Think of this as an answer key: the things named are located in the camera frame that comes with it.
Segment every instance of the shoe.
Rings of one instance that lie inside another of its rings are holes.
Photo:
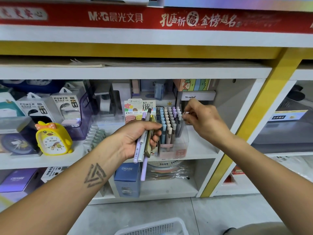
[[[234,229],[236,229],[236,228],[230,227],[229,229],[227,229],[227,230],[223,233],[223,235],[227,235],[230,231],[232,231],[232,230],[234,230]]]

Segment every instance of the yellow alarm clock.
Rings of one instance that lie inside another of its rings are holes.
[[[38,146],[45,155],[58,156],[72,153],[73,141],[66,129],[58,123],[44,123],[38,121],[36,139]]]

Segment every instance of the forearm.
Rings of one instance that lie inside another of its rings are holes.
[[[311,233],[313,183],[237,136],[221,150],[240,166],[293,234]]]
[[[0,214],[0,234],[67,234],[84,208],[124,161],[116,139],[95,150]]]

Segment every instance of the person's left hand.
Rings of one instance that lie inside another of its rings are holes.
[[[159,141],[159,136],[162,134],[159,130],[161,127],[162,125],[156,122],[133,120],[119,128],[112,136],[116,136],[116,140],[121,142],[122,154],[127,160],[134,157],[136,140],[141,137],[145,130],[154,130],[154,135],[150,139],[150,144],[154,149]]]

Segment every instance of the white plastic basket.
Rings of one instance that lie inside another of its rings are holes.
[[[119,230],[115,235],[189,235],[181,218],[169,218],[157,222]]]

